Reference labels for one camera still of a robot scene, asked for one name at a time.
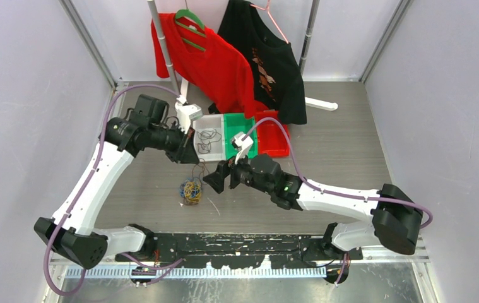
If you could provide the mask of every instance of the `red t-shirt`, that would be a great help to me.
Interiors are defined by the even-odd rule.
[[[254,116],[256,111],[267,107],[254,100],[254,80],[251,67],[243,55],[233,46],[219,37],[212,29],[206,27],[202,37],[175,24],[174,15],[159,14],[165,34],[170,60],[176,70],[187,81],[198,86],[215,103],[221,113],[244,112],[246,118]],[[195,26],[187,18],[178,19],[186,26]],[[168,78],[169,72],[159,46],[153,22],[152,39],[156,57],[157,75]],[[201,51],[182,38],[206,49]]]

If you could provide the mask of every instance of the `white wall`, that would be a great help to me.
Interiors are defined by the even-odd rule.
[[[59,1],[0,1],[0,302],[39,302],[33,231],[79,179],[110,87]]]
[[[185,8],[184,0],[157,0],[159,12]],[[264,6],[265,0],[253,0]],[[228,0],[187,0],[208,27],[218,30]],[[305,80],[357,80],[362,75],[399,0],[322,0],[310,44]],[[150,10],[146,0],[74,0],[114,76],[126,81],[158,80]],[[312,1],[273,0],[271,12],[291,42],[297,62]],[[277,33],[265,12],[266,24]]]
[[[479,1],[414,1],[367,91],[394,181],[435,214],[444,302],[479,302]]]

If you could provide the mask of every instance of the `cable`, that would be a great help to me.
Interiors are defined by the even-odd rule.
[[[133,107],[128,107],[126,109],[126,115],[124,116],[124,120],[126,120],[129,117],[129,113],[131,113],[134,110]]]
[[[165,124],[165,121],[169,117],[169,108],[170,104],[168,102],[165,102],[165,115],[163,116],[163,120],[161,121],[162,124]]]
[[[313,268],[321,268],[321,267],[327,267],[329,266],[330,264],[334,263],[336,260],[332,260],[326,264],[323,264],[323,265],[317,265],[317,266],[313,266]]]
[[[272,118],[272,117],[265,117],[263,119],[261,119],[260,121],[258,121],[253,127],[250,128],[250,130],[247,132],[247,134],[241,139],[242,141],[244,141],[260,124],[262,124],[263,122],[265,121],[273,121],[274,123],[276,123],[276,125],[280,128],[280,130],[282,131],[282,134],[284,135],[284,137],[286,138],[286,142],[288,143],[288,146],[290,148],[290,155],[291,155],[291,159],[293,161],[293,166],[295,166],[295,171],[297,171],[297,175],[299,175],[299,178],[302,182],[304,182],[304,184],[308,185],[309,187],[315,189],[316,191],[320,191],[322,193],[325,193],[325,194],[332,194],[334,196],[339,196],[339,197],[342,197],[342,198],[349,198],[349,199],[356,199],[356,200],[360,200],[360,201],[379,201],[379,202],[388,202],[388,203],[394,203],[394,204],[400,204],[400,205],[404,205],[404,206],[408,206],[408,207],[412,207],[412,208],[415,208],[417,210],[421,210],[422,212],[426,213],[429,218],[427,219],[427,221],[425,221],[425,223],[421,224],[420,228],[425,228],[427,227],[431,222],[432,222],[432,212],[427,209],[426,207],[422,206],[422,205],[419,205],[419,204],[415,204],[415,203],[412,203],[412,202],[408,202],[408,201],[404,201],[404,200],[399,200],[399,199],[393,199],[393,198],[385,198],[385,197],[363,197],[363,196],[356,196],[354,194],[345,194],[345,193],[340,193],[338,191],[329,191],[327,189],[321,189],[320,187],[317,187],[313,184],[311,184],[305,177],[304,175],[300,172],[300,169],[299,169],[299,166],[297,164],[297,159],[295,158],[295,153],[293,152],[293,147],[291,145],[291,141],[290,141],[290,138],[288,137],[286,131],[284,130],[284,127],[282,126],[282,124],[280,123],[280,121],[276,120],[275,118]]]
[[[169,122],[169,119],[176,119],[176,123],[180,124],[180,119],[178,119],[178,117],[170,116],[165,119],[165,125],[167,125],[167,123]]]
[[[219,135],[218,140],[211,141],[211,139],[215,138],[217,135]],[[217,143],[222,140],[222,134],[220,134],[215,128],[212,130],[204,130],[204,131],[197,131],[196,136],[200,140],[200,143],[196,143],[197,151],[199,154],[207,154],[211,152],[211,144],[212,143]]]
[[[334,285],[336,285],[336,287],[338,287],[338,283],[341,280],[341,276],[343,276],[343,271],[345,270],[345,265],[347,264],[348,255],[349,254],[347,252],[343,255],[343,261],[341,262],[340,274],[338,275],[338,278],[334,282]]]
[[[131,257],[130,255],[126,254],[126,253],[122,253],[121,255],[127,257],[128,259],[130,259],[131,261],[137,263],[139,266],[142,266],[144,268],[153,268],[151,266],[147,266],[147,265],[144,265],[142,263],[140,263],[137,259]],[[176,268],[181,262],[183,261],[183,259],[179,259],[177,260],[176,262],[172,263],[171,265],[168,265],[168,266],[164,266],[164,267],[161,267],[161,268],[157,268],[156,269],[159,269],[159,270],[164,270],[164,269],[169,269],[167,270],[165,273],[163,273],[162,275],[158,276],[157,278],[154,278],[152,280],[150,280],[149,282],[146,283],[146,286],[149,286],[151,284],[154,284],[154,283],[157,283],[161,280],[163,280],[163,278],[165,278],[174,268]],[[103,299],[98,299],[98,300],[85,300],[85,302],[92,302],[92,303],[101,303],[101,302],[107,302],[109,301],[112,297],[118,295],[119,293],[125,291],[126,289],[132,287],[133,285],[126,285],[124,287],[122,287],[121,289],[115,291],[113,294],[110,294],[108,295],[107,297],[103,298]]]
[[[123,252],[120,254],[121,256],[123,257],[126,257],[127,259],[129,259],[130,261],[136,263],[137,265],[139,265],[140,267],[144,267],[144,268],[148,268],[149,270],[166,270],[166,269],[169,269],[169,268],[175,268],[176,266],[178,266],[178,264],[180,264],[183,259],[179,259],[177,260],[176,262],[170,264],[170,265],[167,265],[167,266],[163,266],[163,267],[152,267],[152,266],[148,266],[148,265],[144,265],[143,263],[141,263],[141,261],[135,259],[134,257],[130,256],[129,254]]]
[[[78,189],[78,192],[74,196],[74,200],[72,200],[72,202],[70,203],[70,205],[66,209],[66,213],[62,216],[59,223],[57,224],[54,231],[52,232],[52,235],[50,236],[50,239],[49,239],[48,244],[46,246],[46,252],[44,253],[44,259],[42,260],[42,269],[44,271],[44,277],[46,279],[46,283],[57,295],[73,295],[73,294],[75,294],[81,288],[81,286],[83,285],[83,280],[85,279],[86,270],[83,270],[81,272],[81,278],[80,278],[77,286],[74,289],[70,290],[69,292],[65,292],[65,291],[59,289],[55,285],[55,283],[53,282],[52,277],[50,276],[49,262],[50,262],[50,254],[51,254],[51,251],[52,251],[53,243],[54,243],[57,235],[59,234],[59,231],[61,230],[62,226],[64,225],[64,222],[66,221],[66,219],[68,218],[68,216],[72,212],[72,209],[74,209],[74,206],[78,202],[79,198],[83,194],[83,191],[85,190],[85,188],[89,184],[90,180],[94,176],[94,173],[98,169],[98,164],[100,163],[100,161],[102,159],[103,146],[105,145],[105,130],[106,130],[106,127],[107,127],[107,121],[109,120],[109,116],[111,115],[113,107],[115,106],[115,104],[117,103],[117,100],[119,99],[119,97],[123,93],[126,93],[126,92],[128,92],[130,90],[133,90],[135,88],[141,88],[141,87],[159,88],[159,89],[165,90],[167,92],[170,92],[171,94],[178,97],[178,94],[176,94],[173,90],[171,90],[169,88],[166,88],[164,86],[159,86],[159,85],[154,85],[154,84],[138,84],[138,85],[129,86],[129,87],[119,91],[119,93],[116,94],[113,97],[113,99],[111,100],[111,103],[109,104],[109,108],[105,112],[105,117],[103,118],[102,132],[100,133],[100,141],[99,141],[99,147],[98,147],[98,154],[97,154],[96,160],[95,160],[95,162],[92,166],[92,170],[87,175],[85,181],[83,182],[81,187]]]
[[[200,167],[202,171],[198,174],[197,177],[194,176],[194,169]],[[185,205],[197,205],[202,200],[202,188],[203,181],[202,178],[206,174],[209,174],[210,171],[206,167],[204,159],[200,159],[200,162],[192,167],[191,178],[185,180],[179,188],[180,197],[184,198]]]

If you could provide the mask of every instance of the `black mounting plate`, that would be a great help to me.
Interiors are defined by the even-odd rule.
[[[321,249],[322,235],[156,233],[161,266],[184,258],[185,268],[257,268],[266,256],[273,269],[311,268],[313,261],[330,262]],[[362,250],[350,251],[363,259]]]

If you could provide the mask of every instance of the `wooden floor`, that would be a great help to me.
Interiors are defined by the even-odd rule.
[[[380,188],[389,182],[363,84],[313,82],[305,83],[305,89],[306,96],[336,102],[339,108],[328,112],[308,107],[308,124],[290,126],[303,174],[317,182],[356,189]],[[155,88],[140,88],[127,93],[124,110],[134,106],[141,93],[174,101],[172,95]],[[188,100],[204,110],[211,104],[192,85]],[[289,158],[278,161],[284,170],[295,173]],[[155,232],[322,234],[331,222],[351,222],[326,212],[282,210],[268,195],[243,185],[222,194],[205,187],[199,205],[182,206],[178,187],[191,175],[192,166],[171,163],[163,151],[141,152],[114,186],[96,227],[137,223]],[[211,171],[215,167],[216,162],[208,165]]]

